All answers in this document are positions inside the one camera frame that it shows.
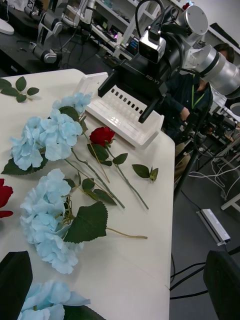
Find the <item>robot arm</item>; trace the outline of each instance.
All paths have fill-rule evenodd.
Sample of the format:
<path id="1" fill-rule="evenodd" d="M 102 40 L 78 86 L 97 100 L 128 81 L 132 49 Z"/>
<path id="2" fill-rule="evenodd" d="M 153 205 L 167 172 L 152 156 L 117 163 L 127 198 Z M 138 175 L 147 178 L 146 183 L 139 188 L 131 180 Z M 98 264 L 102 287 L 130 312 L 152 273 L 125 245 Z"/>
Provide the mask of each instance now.
<path id="1" fill-rule="evenodd" d="M 116 66 L 98 89 L 98 95 L 103 97 L 116 85 L 146 104 L 140 123 L 163 101 L 165 82 L 182 68 L 198 73 L 228 99 L 240 97 L 240 70 L 210 45 L 199 50 L 192 48 L 208 31 L 202 9 L 195 5 L 188 7 L 176 23 L 162 25 L 157 17 L 140 38 L 139 53 L 131 61 L 124 60 Z"/>
<path id="2" fill-rule="evenodd" d="M 68 0 L 50 0 L 48 10 L 42 15 L 38 26 L 37 43 L 31 43 L 30 49 L 42 62 L 58 64 L 60 54 L 52 49 L 53 38 L 63 29 L 62 14 Z"/>

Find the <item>dark shirt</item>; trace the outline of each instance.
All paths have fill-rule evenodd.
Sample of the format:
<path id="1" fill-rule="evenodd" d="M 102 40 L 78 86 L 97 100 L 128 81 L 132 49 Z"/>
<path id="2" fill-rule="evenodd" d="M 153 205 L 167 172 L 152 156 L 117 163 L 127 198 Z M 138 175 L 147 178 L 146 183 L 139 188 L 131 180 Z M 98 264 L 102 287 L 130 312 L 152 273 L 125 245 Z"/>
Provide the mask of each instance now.
<path id="1" fill-rule="evenodd" d="M 192 88 L 194 84 L 194 103 L 204 94 L 203 98 L 192 109 Z M 166 82 L 167 94 L 164 98 L 162 106 L 157 112 L 164 115 L 163 128 L 166 134 L 174 139 L 183 124 L 180 113 L 183 108 L 188 108 L 189 112 L 196 110 L 202 111 L 207 107 L 209 95 L 213 96 L 210 86 L 206 86 L 204 90 L 198 91 L 200 85 L 200 77 L 192 74 L 179 74 L 172 80 Z"/>

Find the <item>person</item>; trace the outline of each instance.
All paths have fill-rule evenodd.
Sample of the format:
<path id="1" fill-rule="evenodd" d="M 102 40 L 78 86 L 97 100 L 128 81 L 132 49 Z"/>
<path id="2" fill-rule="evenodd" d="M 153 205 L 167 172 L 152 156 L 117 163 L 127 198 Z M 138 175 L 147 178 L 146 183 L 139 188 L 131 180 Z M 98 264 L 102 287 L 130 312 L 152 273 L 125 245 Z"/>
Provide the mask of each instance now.
<path id="1" fill-rule="evenodd" d="M 216 45 L 215 50 L 221 53 L 229 62 L 235 58 L 234 49 L 227 43 Z M 202 111 L 208 106 L 213 94 L 211 87 L 198 75 L 179 74 L 166 82 L 167 94 L 162 106 L 156 111 L 164 115 L 163 131 L 173 140 L 177 137 L 181 125 L 187 120 L 191 112 Z M 185 145 L 181 143 L 175 148 L 177 156 Z M 185 158 L 175 167 L 174 180 L 176 181 L 184 172 L 190 156 Z"/>

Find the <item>floor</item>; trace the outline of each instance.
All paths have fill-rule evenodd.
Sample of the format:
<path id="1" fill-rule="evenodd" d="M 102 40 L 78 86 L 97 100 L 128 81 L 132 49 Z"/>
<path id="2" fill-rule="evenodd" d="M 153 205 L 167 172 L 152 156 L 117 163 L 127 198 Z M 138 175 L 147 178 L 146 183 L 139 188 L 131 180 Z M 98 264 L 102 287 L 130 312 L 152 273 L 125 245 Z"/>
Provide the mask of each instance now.
<path id="1" fill-rule="evenodd" d="M 87 74 L 111 72 L 111 68 L 106 66 L 100 58 L 102 52 L 94 46 L 86 44 L 82 55 L 81 46 L 71 43 L 68 49 L 71 51 L 73 48 L 70 59 L 69 55 L 66 55 L 62 60 L 64 68 L 80 69 Z M 6 76 L 7 74 L 0 69 L 0 77 Z M 206 166 L 201 172 L 213 174 L 211 165 Z M 239 184 L 236 185 L 235 192 L 236 189 L 240 191 Z M 231 237 L 231 242 L 227 245 L 228 250 L 240 245 L 240 223 L 238 222 L 240 219 L 237 219 L 239 214 L 231 208 L 224 212 L 220 209 L 224 200 L 221 198 L 221 190 L 215 184 L 207 179 L 189 177 L 183 186 L 183 190 L 199 207 L 203 209 L 210 208 L 214 212 Z M 176 271 L 178 272 L 194 263 L 204 262 L 208 252 L 217 249 L 214 239 L 197 216 L 196 208 L 181 193 L 173 211 L 172 254 Z M 237 254 L 234 258 L 240 265 L 240 254 Z M 183 276 L 181 275 L 182 277 L 176 277 L 173 283 L 176 283 L 189 273 L 186 272 Z M 193 294 L 205 289 L 203 273 L 201 272 L 174 289 L 171 292 L 171 297 Z M 170 302 L 170 320 L 193 319 L 218 319 L 208 294 Z"/>

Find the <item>gray floor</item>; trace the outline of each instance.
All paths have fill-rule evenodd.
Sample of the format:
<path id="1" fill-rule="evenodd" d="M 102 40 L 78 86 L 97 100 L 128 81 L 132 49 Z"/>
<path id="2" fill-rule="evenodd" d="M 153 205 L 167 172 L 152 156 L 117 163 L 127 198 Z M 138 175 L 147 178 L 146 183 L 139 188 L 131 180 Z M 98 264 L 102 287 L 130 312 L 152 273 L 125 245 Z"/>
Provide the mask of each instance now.
<path id="1" fill-rule="evenodd" d="M 213 174 L 210 165 L 201 172 Z M 220 188 L 205 178 L 189 177 L 183 186 L 183 191 L 200 208 L 210 208 L 213 211 L 231 237 L 231 242 L 227 245 L 228 251 L 240 245 L 240 223 L 235 219 L 240 214 L 234 208 L 229 208 L 226 211 L 220 209 L 224 203 Z M 234 191 L 240 192 L 239 185 Z M 173 210 L 172 254 L 176 272 L 192 264 L 206 261 L 208 252 L 217 249 L 214 239 L 197 216 L 196 208 L 181 193 Z M 234 259 L 240 265 L 240 254 L 236 254 Z M 177 276 L 173 284 L 198 268 L 195 267 L 190 272 L 186 271 L 183 275 Z M 171 291 L 171 297 L 190 295 L 204 290 L 206 290 L 206 286 L 203 281 L 203 272 L 200 272 Z M 170 301 L 170 320 L 193 319 L 218 319 L 208 293 Z"/>

